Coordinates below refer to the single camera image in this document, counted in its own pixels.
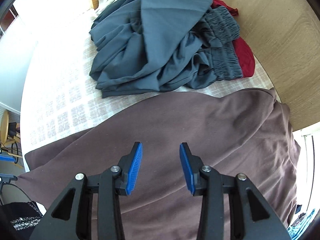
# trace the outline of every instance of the blue gripper pad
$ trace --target blue gripper pad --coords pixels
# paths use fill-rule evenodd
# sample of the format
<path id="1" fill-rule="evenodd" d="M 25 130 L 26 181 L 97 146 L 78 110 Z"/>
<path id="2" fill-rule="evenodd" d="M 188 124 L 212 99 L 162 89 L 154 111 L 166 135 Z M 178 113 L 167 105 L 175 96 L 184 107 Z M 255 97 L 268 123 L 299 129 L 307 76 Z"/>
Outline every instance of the blue gripper pad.
<path id="1" fill-rule="evenodd" d="M 133 157 L 131 167 L 128 172 L 128 184 L 125 189 L 128 195 L 130 195 L 131 191 L 134 190 L 134 187 L 136 185 L 141 161 L 142 161 L 142 143 L 139 143 L 137 150 L 135 152 L 135 155 Z"/>
<path id="2" fill-rule="evenodd" d="M 193 177 L 190 162 L 188 160 L 188 157 L 187 157 L 186 151 L 183 147 L 183 144 L 180 144 L 179 155 L 180 155 L 180 161 L 181 161 L 184 177 L 185 177 L 186 183 L 187 183 L 187 188 L 191 192 L 191 194 L 193 195 L 196 191 L 194 177 Z"/>

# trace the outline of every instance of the silver bolt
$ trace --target silver bolt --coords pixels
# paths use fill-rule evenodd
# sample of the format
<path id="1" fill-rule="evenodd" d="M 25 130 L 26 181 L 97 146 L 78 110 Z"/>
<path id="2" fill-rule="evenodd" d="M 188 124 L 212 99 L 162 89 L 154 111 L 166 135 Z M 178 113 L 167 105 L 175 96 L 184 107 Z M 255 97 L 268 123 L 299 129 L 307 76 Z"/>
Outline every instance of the silver bolt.
<path id="1" fill-rule="evenodd" d="M 111 167 L 111 171 L 112 171 L 112 172 L 118 172 L 119 170 L 120 170 L 120 167 L 119 167 L 119 166 L 116 166 L 116 165 L 115 165 L 115 166 L 112 166 L 112 167 Z"/>
<path id="2" fill-rule="evenodd" d="M 209 172 L 209 171 L 211 171 L 211 167 L 209 165 L 203 165 L 202 170 L 205 172 Z"/>
<path id="3" fill-rule="evenodd" d="M 243 174 L 243 173 L 239 173 L 237 175 L 237 177 L 238 177 L 239 180 L 246 180 L 247 179 L 247 176 L 245 174 Z"/>
<path id="4" fill-rule="evenodd" d="M 76 180 L 81 180 L 81 179 L 83 179 L 84 178 L 84 174 L 83 173 L 78 173 L 77 175 L 76 175 Z"/>

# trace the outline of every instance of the brown garment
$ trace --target brown garment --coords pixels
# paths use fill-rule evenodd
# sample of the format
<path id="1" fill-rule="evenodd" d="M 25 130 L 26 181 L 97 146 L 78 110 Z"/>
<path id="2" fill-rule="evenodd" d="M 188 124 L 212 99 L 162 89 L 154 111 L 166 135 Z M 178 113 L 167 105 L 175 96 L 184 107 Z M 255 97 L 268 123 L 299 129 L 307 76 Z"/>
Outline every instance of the brown garment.
<path id="1" fill-rule="evenodd" d="M 75 174 L 103 172 L 140 141 L 136 188 L 120 198 L 126 239 L 195 239 L 202 197 L 192 197 L 186 188 L 179 144 L 187 142 L 194 155 L 221 174 L 245 173 L 288 226 L 296 207 L 300 152 L 288 118 L 289 108 L 276 101 L 274 90 L 245 89 L 223 98 L 164 93 L 73 135 L 72 143 L 63 144 L 66 138 L 45 146 L 47 163 L 22 174 L 18 186 L 48 208 Z M 36 159 L 41 160 L 43 149 L 28 153 L 27 162 L 42 163 Z M 228 239 L 228 208 L 225 217 Z"/>

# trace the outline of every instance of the red object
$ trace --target red object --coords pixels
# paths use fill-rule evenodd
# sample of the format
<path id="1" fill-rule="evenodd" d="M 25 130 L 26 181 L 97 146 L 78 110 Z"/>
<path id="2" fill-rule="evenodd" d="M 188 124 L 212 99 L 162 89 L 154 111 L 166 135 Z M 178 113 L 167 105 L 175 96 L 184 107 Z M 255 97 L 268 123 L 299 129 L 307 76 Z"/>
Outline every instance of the red object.
<path id="1" fill-rule="evenodd" d="M 215 9 L 219 6 L 226 7 L 232 16 L 239 15 L 238 9 L 231 8 L 230 6 L 226 5 L 224 1 L 213 0 L 211 8 Z M 243 77 L 252 77 L 254 74 L 255 60 L 249 45 L 241 37 L 232 41 L 232 44 L 235 48 Z"/>

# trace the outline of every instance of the dark blue fabric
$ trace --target dark blue fabric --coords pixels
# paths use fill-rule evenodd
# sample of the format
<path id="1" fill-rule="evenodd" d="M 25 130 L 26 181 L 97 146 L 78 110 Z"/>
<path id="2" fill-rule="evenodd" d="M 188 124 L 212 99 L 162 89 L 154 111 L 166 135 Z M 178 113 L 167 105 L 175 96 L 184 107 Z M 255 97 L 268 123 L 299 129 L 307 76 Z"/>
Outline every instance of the dark blue fabric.
<path id="1" fill-rule="evenodd" d="M 212 0 L 118 0 L 95 20 L 90 76 L 102 97 L 204 88 L 242 77 L 239 26 Z"/>

